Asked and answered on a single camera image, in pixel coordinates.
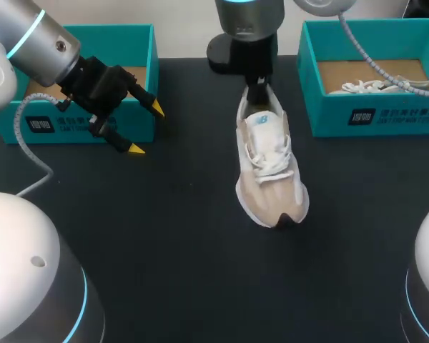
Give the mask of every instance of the white wall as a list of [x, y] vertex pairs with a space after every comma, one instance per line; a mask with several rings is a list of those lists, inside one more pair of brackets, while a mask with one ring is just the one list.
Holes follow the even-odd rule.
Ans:
[[[203, 57], [222, 33], [215, 0], [35, 0], [61, 24], [153, 23], [160, 57]], [[296, 54], [304, 20], [316, 19], [286, 2], [280, 54]], [[408, 0], [357, 0], [349, 18], [402, 16]]]

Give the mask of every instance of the sneaker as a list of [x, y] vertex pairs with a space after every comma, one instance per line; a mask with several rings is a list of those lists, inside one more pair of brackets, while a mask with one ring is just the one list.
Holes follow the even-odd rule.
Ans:
[[286, 112], [269, 85], [266, 92], [266, 107], [248, 102], [248, 88], [240, 102], [237, 143], [241, 172], [236, 191], [254, 222], [281, 227], [303, 221], [310, 200], [292, 153]]
[[[405, 77], [399, 75], [396, 77], [398, 81], [402, 81], [406, 86], [412, 86], [423, 91], [429, 91], [429, 80], [428, 81], [412, 81], [408, 80]], [[369, 81], [362, 82], [359, 81], [359, 84], [346, 83], [342, 85], [342, 90], [333, 91], [331, 95], [337, 94], [371, 94], [371, 93], [399, 93], [406, 92], [401, 89], [399, 86], [394, 85], [389, 81]]]

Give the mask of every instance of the open box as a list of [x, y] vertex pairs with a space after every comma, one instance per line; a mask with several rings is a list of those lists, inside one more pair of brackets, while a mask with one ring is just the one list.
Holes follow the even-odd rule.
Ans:
[[[429, 79], [429, 19], [348, 23], [386, 72]], [[384, 80], [363, 61], [338, 21], [304, 23], [297, 68], [314, 136], [429, 134], [429, 98], [405, 92], [329, 94], [345, 82]]]
[[[107, 66], [120, 65], [135, 75], [147, 91], [157, 95], [159, 59], [152, 25], [83, 25], [66, 26], [82, 44], [84, 58], [95, 56]], [[16, 70], [18, 91], [14, 100], [0, 112], [0, 135], [7, 144], [15, 144], [13, 120], [21, 100], [28, 94], [46, 92], [64, 100], [60, 87], [45, 89]], [[72, 103], [60, 112], [46, 101], [27, 105], [21, 130], [28, 144], [104, 143], [88, 131], [91, 114]], [[154, 117], [139, 102], [128, 96], [109, 118], [109, 124], [124, 137], [136, 143], [154, 139]]]

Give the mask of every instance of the screw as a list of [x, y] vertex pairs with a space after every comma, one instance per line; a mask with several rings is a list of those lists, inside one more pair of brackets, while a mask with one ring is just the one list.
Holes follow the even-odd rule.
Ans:
[[63, 41], [57, 41], [56, 42], [56, 49], [60, 52], [64, 52], [66, 50], [66, 45]]

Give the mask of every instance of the shoe tongue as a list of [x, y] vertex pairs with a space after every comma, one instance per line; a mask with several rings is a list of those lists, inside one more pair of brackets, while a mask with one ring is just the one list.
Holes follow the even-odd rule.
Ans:
[[246, 118], [250, 133], [250, 149], [255, 154], [261, 154], [268, 161], [279, 159], [277, 150], [285, 145], [283, 120], [270, 111], [257, 112]]

